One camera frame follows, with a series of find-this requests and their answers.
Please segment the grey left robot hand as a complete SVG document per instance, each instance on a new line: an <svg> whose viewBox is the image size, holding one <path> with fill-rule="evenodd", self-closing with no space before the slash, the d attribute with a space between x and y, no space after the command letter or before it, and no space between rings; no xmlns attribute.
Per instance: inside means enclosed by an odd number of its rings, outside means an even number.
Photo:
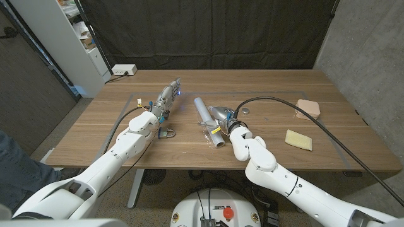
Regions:
<svg viewBox="0 0 404 227"><path fill-rule="evenodd" d="M151 105L150 112L157 117L160 123L168 119L170 112L169 110L174 100L180 93L181 78L178 77L162 90L162 92L158 95L156 102Z"/></svg>

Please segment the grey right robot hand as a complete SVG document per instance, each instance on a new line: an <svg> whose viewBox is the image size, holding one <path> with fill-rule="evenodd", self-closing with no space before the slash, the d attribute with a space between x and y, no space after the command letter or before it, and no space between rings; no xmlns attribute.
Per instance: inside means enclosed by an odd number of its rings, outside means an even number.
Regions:
<svg viewBox="0 0 404 227"><path fill-rule="evenodd" d="M211 130L212 133L222 131L230 136L230 118L233 116L234 110L218 106L207 106L207 110L212 119L202 120L199 125Z"/></svg>

